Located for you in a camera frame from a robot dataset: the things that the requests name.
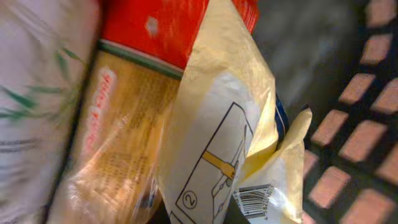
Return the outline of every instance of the black grid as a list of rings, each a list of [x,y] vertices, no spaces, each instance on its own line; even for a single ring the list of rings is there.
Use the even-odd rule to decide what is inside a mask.
[[[398,142],[398,113],[385,114],[371,109],[371,105],[381,94],[387,84],[398,77],[398,19],[395,18],[387,25],[380,28],[361,30],[363,47],[366,41],[373,35],[392,34],[392,42],[387,57],[377,65],[360,64],[353,73],[343,82],[346,87],[349,81],[357,73],[369,73],[375,75],[375,79],[366,93],[356,103],[349,105],[335,100],[331,110],[339,110],[349,114],[331,143],[320,146],[310,142],[309,137],[314,134],[311,129],[308,132],[306,145],[309,151],[318,156],[317,162],[312,166],[304,180],[303,208],[317,223],[339,223],[359,193],[364,189],[373,189],[380,194],[390,198],[396,206],[386,220],[386,223],[398,223],[398,186],[380,178],[376,175],[377,168],[384,162]],[[339,156],[339,150],[348,140],[355,128],[364,120],[371,120],[387,126],[387,131],[382,135],[377,144],[373,147],[370,155],[361,162],[352,162]],[[349,182],[344,186],[337,198],[329,208],[320,208],[309,199],[309,194],[321,178],[327,168],[335,166],[351,176]]]

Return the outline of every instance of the grid pattern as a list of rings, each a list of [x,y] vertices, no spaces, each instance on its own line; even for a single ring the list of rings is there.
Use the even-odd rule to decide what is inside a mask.
[[[304,223],[398,223],[396,12],[396,0],[369,2],[357,71],[309,131]]]

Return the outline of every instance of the barcode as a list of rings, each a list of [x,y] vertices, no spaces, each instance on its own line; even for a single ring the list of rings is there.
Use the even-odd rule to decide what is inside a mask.
[[[247,219],[264,217],[267,220],[268,202],[273,189],[271,184],[243,187],[234,192],[234,198]]]

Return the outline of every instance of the red packaging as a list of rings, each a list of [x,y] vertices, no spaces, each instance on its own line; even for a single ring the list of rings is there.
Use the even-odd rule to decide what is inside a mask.
[[[258,20],[257,0],[233,0],[250,32]],[[184,69],[208,0],[113,0],[102,38]]]

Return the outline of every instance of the food package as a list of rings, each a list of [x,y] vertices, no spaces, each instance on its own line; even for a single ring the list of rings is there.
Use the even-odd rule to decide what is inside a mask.
[[[257,0],[233,0],[252,32]],[[184,69],[208,0],[108,1],[103,39],[136,49]]]
[[[275,151],[274,77],[230,0],[208,3],[163,140],[171,223],[222,223],[237,180]]]
[[[145,223],[161,197],[154,179],[178,81],[100,51],[71,161],[48,223]]]
[[[310,109],[302,111],[269,161],[250,175],[233,197],[251,224],[302,222],[303,139]]]
[[[41,223],[99,24],[93,0],[0,1],[0,223]]]

